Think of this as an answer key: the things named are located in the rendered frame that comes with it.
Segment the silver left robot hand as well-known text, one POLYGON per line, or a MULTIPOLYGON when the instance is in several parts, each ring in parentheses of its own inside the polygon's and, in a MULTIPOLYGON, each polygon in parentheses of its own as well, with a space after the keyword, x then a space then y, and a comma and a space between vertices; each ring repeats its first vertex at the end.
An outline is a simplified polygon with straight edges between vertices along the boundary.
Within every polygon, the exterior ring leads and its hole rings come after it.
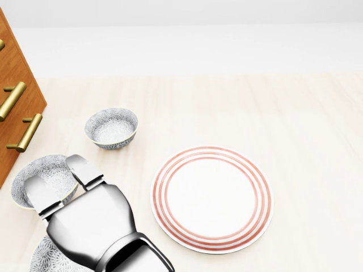
POLYGON ((121 250, 119 241, 136 231, 130 204, 82 156, 67 157, 66 165, 85 190, 73 201, 63 204, 40 176, 26 179, 24 190, 48 236, 67 258, 95 272, 110 272, 114 266, 109 261, 121 250))

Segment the patterned grey bowl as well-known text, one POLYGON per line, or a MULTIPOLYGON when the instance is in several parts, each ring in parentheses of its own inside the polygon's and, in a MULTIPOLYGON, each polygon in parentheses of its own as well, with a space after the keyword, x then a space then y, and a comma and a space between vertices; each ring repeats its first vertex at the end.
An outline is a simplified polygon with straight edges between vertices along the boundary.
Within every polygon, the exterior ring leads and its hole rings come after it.
POLYGON ((29 265, 29 272, 94 272, 67 258, 51 241, 44 236, 38 243, 29 265))
POLYGON ((60 197, 63 204, 67 204, 75 195, 78 182, 66 165, 65 155, 47 155, 38 158, 15 176, 11 185, 11 198, 20 207, 32 210, 24 190, 24 182, 32 176, 40 176, 60 197))
POLYGON ((137 129, 137 116, 129 109, 119 107, 100 110, 85 124, 87 137, 106 150, 118 150, 130 144, 137 129))

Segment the white plate with red rings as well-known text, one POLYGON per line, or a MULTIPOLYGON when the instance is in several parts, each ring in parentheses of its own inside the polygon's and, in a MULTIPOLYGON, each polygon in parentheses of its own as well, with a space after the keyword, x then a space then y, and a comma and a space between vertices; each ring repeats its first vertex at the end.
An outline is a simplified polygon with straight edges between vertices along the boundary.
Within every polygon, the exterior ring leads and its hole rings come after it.
POLYGON ((261 168, 218 146, 191 147, 169 158, 154 176, 150 203, 170 238, 206 254, 251 245, 274 212, 273 190, 261 168))

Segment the wooden cabinet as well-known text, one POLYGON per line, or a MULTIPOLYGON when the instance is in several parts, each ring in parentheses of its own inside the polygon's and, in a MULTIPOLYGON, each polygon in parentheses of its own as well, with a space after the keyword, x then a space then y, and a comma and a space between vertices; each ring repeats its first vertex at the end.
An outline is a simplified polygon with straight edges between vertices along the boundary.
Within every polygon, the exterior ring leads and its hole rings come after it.
POLYGON ((19 142, 29 125, 23 123, 22 119, 33 117, 37 113, 42 114, 47 102, 1 8, 0 39, 5 42, 5 47, 0 51, 0 106, 10 94, 3 90, 4 87, 15 86, 18 82, 27 85, 6 119, 0 122, 1 188, 21 153, 15 149, 7 149, 6 145, 19 142))

